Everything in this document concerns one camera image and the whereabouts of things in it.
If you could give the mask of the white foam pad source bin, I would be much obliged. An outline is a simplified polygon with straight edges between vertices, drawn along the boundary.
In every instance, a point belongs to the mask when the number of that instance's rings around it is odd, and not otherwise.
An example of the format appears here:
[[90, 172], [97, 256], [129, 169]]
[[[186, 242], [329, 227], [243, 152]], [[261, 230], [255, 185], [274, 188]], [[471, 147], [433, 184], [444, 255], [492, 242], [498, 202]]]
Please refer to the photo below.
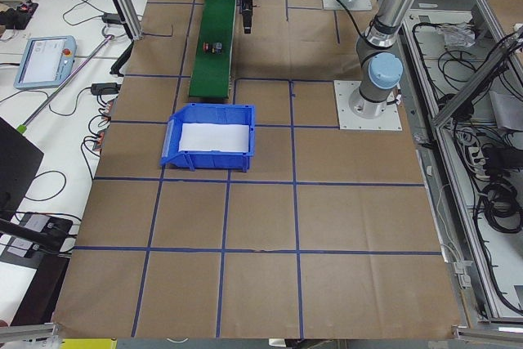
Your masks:
[[179, 150], [246, 153], [249, 130], [242, 124], [184, 123]]

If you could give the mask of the blue bin with buttons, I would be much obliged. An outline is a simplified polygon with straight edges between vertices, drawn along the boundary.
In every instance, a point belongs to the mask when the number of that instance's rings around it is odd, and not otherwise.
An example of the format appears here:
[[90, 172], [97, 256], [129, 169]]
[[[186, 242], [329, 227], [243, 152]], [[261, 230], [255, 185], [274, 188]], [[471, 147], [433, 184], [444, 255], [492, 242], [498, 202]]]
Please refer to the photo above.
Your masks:
[[255, 153], [253, 105], [190, 103], [168, 120], [162, 165], [247, 172]]

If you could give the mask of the teach pendant tablet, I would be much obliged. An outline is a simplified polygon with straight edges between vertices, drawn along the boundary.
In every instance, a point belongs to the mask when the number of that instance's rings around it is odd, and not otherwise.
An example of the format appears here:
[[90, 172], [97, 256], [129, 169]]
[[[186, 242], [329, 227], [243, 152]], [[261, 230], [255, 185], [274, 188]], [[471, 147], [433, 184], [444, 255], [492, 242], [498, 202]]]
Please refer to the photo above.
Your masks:
[[25, 48], [13, 87], [58, 87], [71, 74], [77, 49], [73, 36], [31, 38]]

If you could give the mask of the black power adapter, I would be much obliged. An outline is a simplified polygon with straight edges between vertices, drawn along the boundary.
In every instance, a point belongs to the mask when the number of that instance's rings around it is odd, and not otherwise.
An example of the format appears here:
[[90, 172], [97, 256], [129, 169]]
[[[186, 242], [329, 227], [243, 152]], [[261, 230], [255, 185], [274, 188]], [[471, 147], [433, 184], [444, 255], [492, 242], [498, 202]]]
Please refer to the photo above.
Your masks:
[[107, 25], [121, 25], [123, 23], [119, 14], [116, 13], [104, 13], [101, 20]]

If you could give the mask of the green conveyor belt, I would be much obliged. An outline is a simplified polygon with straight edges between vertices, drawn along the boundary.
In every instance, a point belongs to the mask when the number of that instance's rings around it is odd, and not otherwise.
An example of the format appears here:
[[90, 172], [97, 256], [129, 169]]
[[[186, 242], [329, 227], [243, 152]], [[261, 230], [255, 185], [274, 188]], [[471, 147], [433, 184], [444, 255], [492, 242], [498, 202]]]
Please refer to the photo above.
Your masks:
[[229, 96], [236, 0], [204, 0], [189, 96]]

